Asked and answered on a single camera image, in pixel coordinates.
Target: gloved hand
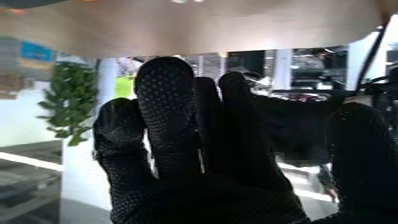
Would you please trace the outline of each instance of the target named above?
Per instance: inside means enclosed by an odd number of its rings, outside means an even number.
[[[260,133],[239,73],[223,77],[221,88],[225,103],[214,80],[194,80],[187,63],[159,58],[139,71],[138,100],[116,99],[102,108],[95,138],[115,223],[310,222]]]

